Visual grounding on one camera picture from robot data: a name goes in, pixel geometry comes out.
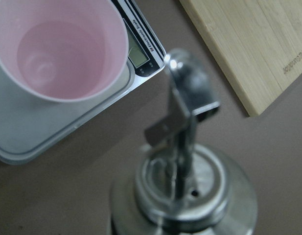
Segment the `glass sauce bottle metal spout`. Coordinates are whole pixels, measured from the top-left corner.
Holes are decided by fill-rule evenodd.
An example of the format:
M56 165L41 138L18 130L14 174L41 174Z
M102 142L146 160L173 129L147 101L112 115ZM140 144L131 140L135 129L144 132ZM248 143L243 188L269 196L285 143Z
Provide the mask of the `glass sauce bottle metal spout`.
M198 123L220 107L203 65L178 48L164 63L168 112L145 130L136 172L113 183L107 234L253 234L257 199L248 177L231 157L195 141Z

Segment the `pink plastic cup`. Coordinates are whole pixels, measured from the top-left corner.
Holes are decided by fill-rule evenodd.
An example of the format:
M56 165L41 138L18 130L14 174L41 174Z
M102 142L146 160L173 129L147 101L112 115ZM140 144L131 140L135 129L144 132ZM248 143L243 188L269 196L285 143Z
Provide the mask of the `pink plastic cup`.
M45 100L78 102L114 85L128 36L109 0L0 0L0 73Z

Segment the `silver kitchen scale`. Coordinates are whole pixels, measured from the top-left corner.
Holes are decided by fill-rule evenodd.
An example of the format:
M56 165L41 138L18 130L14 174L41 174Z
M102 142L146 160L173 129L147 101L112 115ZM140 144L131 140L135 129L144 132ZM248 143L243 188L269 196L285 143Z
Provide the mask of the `silver kitchen scale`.
M159 73L165 50L133 0L116 0L128 31L129 56L119 80L87 101L58 103L29 94L0 68L0 160L25 164Z

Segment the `wooden cutting board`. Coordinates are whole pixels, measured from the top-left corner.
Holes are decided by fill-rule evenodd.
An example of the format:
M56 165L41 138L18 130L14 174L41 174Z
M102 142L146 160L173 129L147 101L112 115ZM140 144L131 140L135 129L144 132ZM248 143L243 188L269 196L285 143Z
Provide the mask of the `wooden cutting board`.
M247 113L261 115L302 74L302 0L183 0Z

